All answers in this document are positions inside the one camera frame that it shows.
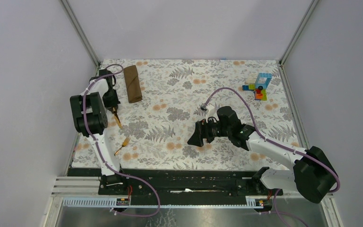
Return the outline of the brown cloth napkin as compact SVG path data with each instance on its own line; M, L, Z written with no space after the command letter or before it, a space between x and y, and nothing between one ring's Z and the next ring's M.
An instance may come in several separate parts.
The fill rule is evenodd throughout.
M124 69L124 80L129 103L136 103L142 100L142 91L136 65Z

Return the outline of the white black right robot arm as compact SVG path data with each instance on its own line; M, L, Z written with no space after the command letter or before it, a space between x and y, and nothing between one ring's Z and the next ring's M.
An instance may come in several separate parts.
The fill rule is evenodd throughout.
M242 123L229 106L221 107L216 114L217 117L210 116L195 123L189 145L202 147L205 142L226 137L234 146L263 154L287 168L263 167L256 172L250 183L256 194L278 189L296 191L308 201L320 203L333 187L338 188L338 175L320 148L292 148L271 141L261 136L255 127Z

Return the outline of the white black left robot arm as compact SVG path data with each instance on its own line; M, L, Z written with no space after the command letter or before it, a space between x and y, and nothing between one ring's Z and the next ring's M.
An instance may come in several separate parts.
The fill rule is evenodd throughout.
M118 104L117 92L114 88L116 79L107 69L99 70L96 77L89 81L87 89L79 95L71 96L70 107L73 123L77 132L91 143L100 163L100 187L110 187L116 194L126 192L128 182L117 175L121 170L119 160L109 140L108 115L116 115Z

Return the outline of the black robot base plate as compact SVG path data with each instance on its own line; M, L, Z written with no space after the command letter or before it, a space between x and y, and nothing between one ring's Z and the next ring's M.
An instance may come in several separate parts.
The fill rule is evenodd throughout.
M270 190L257 193L250 186L255 171L199 171L199 170L145 170L123 169L123 173L138 177L121 176L121 183L106 188L98 186L99 195L125 195L131 204L153 205L244 205L247 196L267 198L281 196L284 191ZM98 168L70 168L69 176L99 177ZM140 181L147 181L152 187Z

